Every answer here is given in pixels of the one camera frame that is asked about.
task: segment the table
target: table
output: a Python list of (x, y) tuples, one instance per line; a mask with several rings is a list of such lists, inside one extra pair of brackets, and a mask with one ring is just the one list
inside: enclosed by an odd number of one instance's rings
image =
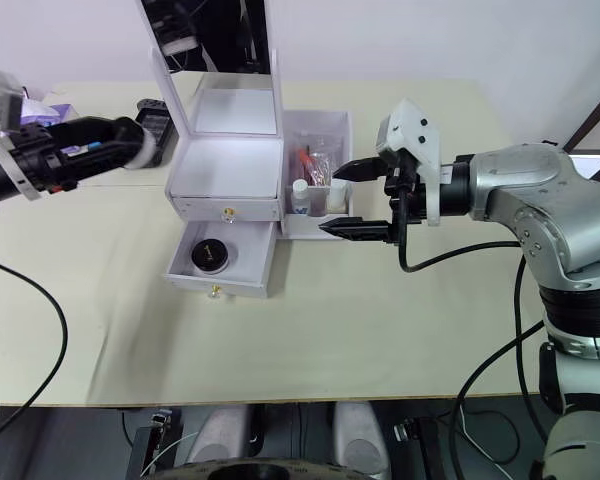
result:
[[(469, 81), (283, 83), (286, 108), (345, 109), (354, 154), (373, 154), (380, 120), (403, 97), (441, 131), (443, 163), (510, 142)], [(134, 116), (151, 82), (67, 83), (46, 102), (81, 115)], [(267, 300), (178, 290), (163, 278), (182, 222), (165, 199), (169, 166), (119, 170), (74, 192), (0, 204), (0, 262), (30, 275), (69, 323), (65, 363), (37, 405), (123, 406), (453, 396), (514, 335), (519, 252), (484, 251), (404, 274), (380, 243), (279, 241)], [(356, 214), (388, 218), (382, 183), (356, 185)], [(471, 243), (507, 240), (499, 225), (443, 218), (409, 231), (411, 262)], [(540, 318), (527, 275), (523, 328)], [(528, 384), (537, 349), (524, 347)], [(60, 328), (37, 292), (0, 272), (0, 404), (24, 402), (47, 375)], [(517, 392), (513, 354), (474, 394)]]

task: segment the drawer knob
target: drawer knob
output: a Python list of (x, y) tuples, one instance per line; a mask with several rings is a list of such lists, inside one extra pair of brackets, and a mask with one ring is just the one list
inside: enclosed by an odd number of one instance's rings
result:
[(212, 285), (211, 291), (209, 292), (209, 298), (218, 298), (222, 292), (222, 287), (219, 285)]
[(236, 220), (236, 210), (235, 208), (225, 207), (222, 210), (222, 221), (226, 223), (233, 223)]

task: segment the cable connector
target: cable connector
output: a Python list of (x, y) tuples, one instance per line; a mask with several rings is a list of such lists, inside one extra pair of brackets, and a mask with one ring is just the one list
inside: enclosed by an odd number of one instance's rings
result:
[(393, 434), (398, 442), (408, 442), (420, 438), (416, 421), (413, 418), (407, 418), (404, 422), (394, 425)]

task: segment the floor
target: floor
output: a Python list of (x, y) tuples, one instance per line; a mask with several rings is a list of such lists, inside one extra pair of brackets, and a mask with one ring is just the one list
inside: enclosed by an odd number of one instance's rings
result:
[[(549, 430), (554, 415), (534, 397), (534, 405)], [(424, 479), (418, 442), (398, 443), (393, 425), (408, 417), (431, 416), (449, 409), (450, 400), (411, 400), (372, 402), (385, 434), (395, 479)], [(315, 462), (331, 462), (329, 403), (273, 404), (265, 409), (266, 436), (259, 456), (303, 457)], [(212, 406), (182, 409), (184, 434), (197, 431)], [(542, 444), (529, 421), (520, 397), (472, 398), (467, 412), (497, 409), (507, 414), (520, 432), (522, 445), (515, 461), (505, 469), (514, 479), (528, 478), (531, 462), (541, 457)], [(135, 429), (147, 425), (157, 409), (125, 412), (126, 426), (133, 438)], [(9, 413), (8, 409), (1, 416)], [(497, 458), (509, 455), (515, 437), (502, 419), (492, 415), (467, 414), (467, 429), (477, 442)], [(449, 479), (455, 478), (447, 455), (446, 427), (440, 437)], [(179, 446), (176, 465), (184, 461), (194, 439)], [(465, 474), (471, 479), (504, 478), (494, 466), (458, 441)], [(131, 448), (122, 429), (122, 414), (115, 409), (36, 408), (27, 412), (13, 428), (0, 437), (1, 480), (124, 479)]]

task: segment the white box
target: white box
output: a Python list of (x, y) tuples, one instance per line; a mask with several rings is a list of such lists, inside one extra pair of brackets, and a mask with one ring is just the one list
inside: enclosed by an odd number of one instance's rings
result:
[[(194, 95), (182, 99), (142, 3), (137, 3), (151, 39), (153, 73), (180, 137), (165, 193), (185, 227), (165, 277), (186, 289), (266, 297), (278, 235), (336, 239), (318, 226), (342, 216), (287, 214), (292, 132), (341, 136), (339, 166), (351, 158), (350, 116), (283, 112), (275, 49), (270, 50), (271, 75), (207, 72)], [(324, 201), (327, 192), (328, 187), (310, 188), (316, 202)], [(347, 201), (351, 214), (351, 195)], [(191, 251), (205, 238), (217, 238), (229, 249), (229, 265), (220, 273), (208, 275), (193, 265)]]
[[(351, 188), (347, 192), (347, 213), (323, 214), (321, 216), (297, 215), (291, 213), (291, 184), (293, 150), (298, 146), (298, 137), (302, 135), (333, 135), (342, 138), (341, 150), (335, 167), (347, 163), (352, 158), (351, 115), (348, 112), (334, 112), (326, 110), (285, 110), (283, 115), (284, 135), (284, 165), (282, 170), (282, 184), (285, 189), (285, 212), (282, 220), (280, 238), (289, 240), (340, 240), (339, 237), (329, 235), (318, 228), (322, 223), (338, 217), (353, 215), (353, 202)], [(324, 206), (329, 187), (310, 186), (312, 211), (317, 211), (316, 205)]]

